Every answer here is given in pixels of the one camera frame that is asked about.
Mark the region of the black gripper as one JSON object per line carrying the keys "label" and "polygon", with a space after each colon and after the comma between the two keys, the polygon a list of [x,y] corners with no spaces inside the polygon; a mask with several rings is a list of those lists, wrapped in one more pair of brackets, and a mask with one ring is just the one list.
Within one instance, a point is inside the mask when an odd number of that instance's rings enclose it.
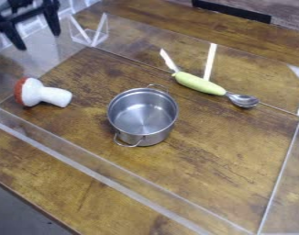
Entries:
{"label": "black gripper", "polygon": [[57,37],[61,33],[59,22],[59,0],[41,0],[37,6],[32,6],[35,0],[1,0],[0,2],[0,32],[4,32],[9,41],[19,50],[27,50],[23,38],[14,27],[31,17],[45,17],[52,34]]}

